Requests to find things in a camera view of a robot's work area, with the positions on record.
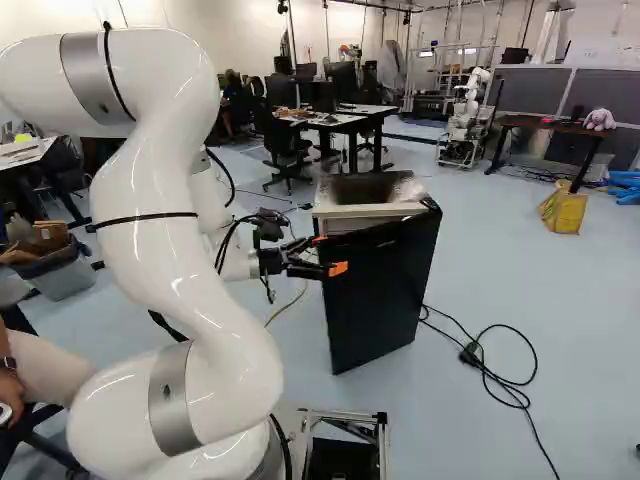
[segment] wristwatch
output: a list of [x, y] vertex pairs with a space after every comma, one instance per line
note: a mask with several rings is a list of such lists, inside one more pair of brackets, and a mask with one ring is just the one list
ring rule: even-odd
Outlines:
[[18, 374], [18, 362], [13, 357], [2, 357], [0, 359], [0, 370], [6, 370], [14, 375]]

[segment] grey partition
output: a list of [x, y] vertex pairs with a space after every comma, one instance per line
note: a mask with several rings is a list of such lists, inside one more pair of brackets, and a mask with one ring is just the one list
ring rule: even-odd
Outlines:
[[499, 110], [555, 115], [570, 77], [568, 67], [497, 66], [487, 104], [496, 104], [498, 85], [504, 80]]
[[[591, 137], [571, 133], [556, 132], [551, 137], [545, 152], [545, 160], [552, 162], [582, 165], [591, 145]], [[628, 170], [633, 164], [640, 146], [640, 130], [618, 127], [602, 142], [600, 153], [612, 153], [610, 170]]]
[[[627, 170], [640, 149], [640, 70], [622, 68], [580, 68], [570, 65], [497, 66], [491, 82], [488, 105], [495, 105], [500, 79], [504, 88], [499, 112], [571, 116], [574, 106], [582, 105], [585, 116], [594, 108], [611, 110], [618, 122], [616, 131], [600, 147], [612, 153], [611, 170]], [[583, 135], [554, 133], [544, 159], [580, 165], [590, 139]]]
[[578, 68], [571, 83], [562, 115], [571, 115], [574, 105], [585, 112], [603, 107], [617, 122], [640, 125], [640, 71]]

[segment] human arm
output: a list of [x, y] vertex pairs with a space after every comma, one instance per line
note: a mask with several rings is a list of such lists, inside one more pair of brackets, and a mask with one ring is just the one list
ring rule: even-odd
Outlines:
[[[9, 335], [4, 320], [0, 316], [0, 357], [11, 357], [11, 345]], [[24, 410], [22, 395], [24, 386], [20, 383], [17, 375], [7, 369], [0, 370], [0, 402], [5, 403], [13, 410], [9, 427], [16, 424]]]

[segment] yellow bin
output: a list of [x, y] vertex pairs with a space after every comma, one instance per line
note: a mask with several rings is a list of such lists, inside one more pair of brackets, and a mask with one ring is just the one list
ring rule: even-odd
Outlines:
[[569, 193], [570, 186], [569, 180], [558, 180], [555, 192], [538, 207], [540, 218], [552, 232], [580, 232], [588, 196], [583, 193]]

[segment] white tabletop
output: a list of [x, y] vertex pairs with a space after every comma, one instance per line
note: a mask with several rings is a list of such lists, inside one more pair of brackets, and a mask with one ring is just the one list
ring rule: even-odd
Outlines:
[[338, 120], [338, 121], [335, 122], [335, 123], [329, 123], [326, 120], [324, 120], [324, 117], [326, 115], [324, 115], [324, 114], [321, 114], [321, 115], [322, 115], [322, 117], [316, 117], [316, 118], [280, 117], [280, 120], [284, 120], [286, 122], [304, 121], [308, 125], [320, 125], [320, 126], [323, 126], [323, 127], [339, 127], [340, 125], [344, 125], [344, 124], [347, 124], [347, 123], [357, 122], [359, 120], [362, 120], [362, 118], [363, 118], [363, 117], [357, 116], [357, 115], [347, 115], [347, 114], [344, 114], [344, 113], [333, 113], [331, 115], [333, 115], [336, 118], [336, 120]]
[[53, 145], [56, 138], [58, 137], [48, 137], [43, 139], [44, 151], [40, 151], [39, 148], [34, 148], [33, 154], [31, 155], [29, 154], [29, 151], [26, 151], [18, 155], [0, 156], [0, 172], [21, 167], [22, 165], [27, 165], [29, 163], [39, 162], [44, 154], [47, 153], [47, 150], [49, 150], [51, 145]]
[[376, 113], [386, 113], [398, 109], [398, 107], [394, 107], [391, 105], [364, 105], [359, 103], [343, 103], [342, 105], [354, 108], [344, 108], [338, 106], [336, 107], [336, 110], [343, 113], [359, 113], [361, 115], [375, 115]]

